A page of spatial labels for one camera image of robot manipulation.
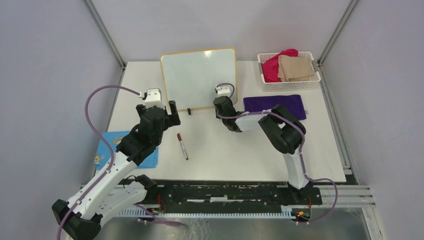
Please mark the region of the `red capped whiteboard marker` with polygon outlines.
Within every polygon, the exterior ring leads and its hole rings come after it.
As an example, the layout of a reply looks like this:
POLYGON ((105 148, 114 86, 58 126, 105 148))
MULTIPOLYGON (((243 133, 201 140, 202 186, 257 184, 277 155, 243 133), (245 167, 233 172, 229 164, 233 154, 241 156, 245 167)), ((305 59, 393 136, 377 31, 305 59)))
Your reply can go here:
POLYGON ((183 140, 182 140, 182 137, 181 137, 181 134, 180 133, 177 133, 177 139, 178 139, 178 141, 180 143, 180 146, 181 146, 181 149, 182 149, 184 158, 188 161, 189 160, 189 157, 188 157, 188 154, 187 154, 187 151, 186 151, 186 148, 184 146, 184 143, 183 143, 183 140))

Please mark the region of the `yellow framed whiteboard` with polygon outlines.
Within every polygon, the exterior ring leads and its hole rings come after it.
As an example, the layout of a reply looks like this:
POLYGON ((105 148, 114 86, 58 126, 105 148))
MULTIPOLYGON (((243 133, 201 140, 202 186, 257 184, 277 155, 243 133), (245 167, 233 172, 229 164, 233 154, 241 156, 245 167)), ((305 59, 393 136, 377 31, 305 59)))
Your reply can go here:
POLYGON ((238 102, 236 50, 233 47, 165 53, 160 57, 164 91, 179 111, 213 108, 219 84, 238 102))

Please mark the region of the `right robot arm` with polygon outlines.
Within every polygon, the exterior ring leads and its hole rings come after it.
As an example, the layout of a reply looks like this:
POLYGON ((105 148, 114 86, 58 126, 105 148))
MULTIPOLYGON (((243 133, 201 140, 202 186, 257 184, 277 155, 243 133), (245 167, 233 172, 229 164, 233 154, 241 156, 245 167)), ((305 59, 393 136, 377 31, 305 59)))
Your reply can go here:
POLYGON ((300 121, 281 104, 258 112, 237 111, 228 96, 214 99, 215 114, 231 132, 262 130, 271 145, 283 154, 288 172, 288 196, 295 204, 309 198, 312 181, 306 177, 302 155, 306 129, 300 121))

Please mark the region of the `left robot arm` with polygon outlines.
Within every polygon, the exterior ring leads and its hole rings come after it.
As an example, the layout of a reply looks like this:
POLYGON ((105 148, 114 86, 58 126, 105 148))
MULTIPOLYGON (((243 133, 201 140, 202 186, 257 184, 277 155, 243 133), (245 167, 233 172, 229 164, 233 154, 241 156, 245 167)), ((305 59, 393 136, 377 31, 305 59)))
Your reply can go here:
POLYGON ((180 125, 175 101, 168 103, 170 114, 161 107, 137 105, 140 122, 117 145, 109 164, 74 196, 58 199, 52 205, 59 223, 58 239, 65 231, 74 240, 93 240, 111 218, 127 207, 156 200, 157 184, 146 175, 137 176, 127 188, 115 194, 111 191, 156 150, 164 131, 180 125))

